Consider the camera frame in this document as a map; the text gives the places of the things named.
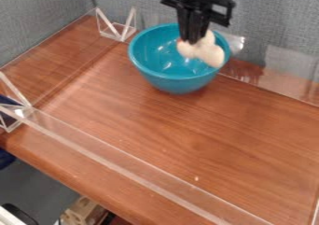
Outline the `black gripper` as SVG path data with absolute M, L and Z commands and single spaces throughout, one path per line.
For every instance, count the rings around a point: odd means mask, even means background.
M 210 22 L 225 27 L 231 24 L 234 0 L 161 0 L 161 2 L 178 11 L 181 39 L 189 43 L 193 42 L 193 21 L 195 42 L 206 36 Z

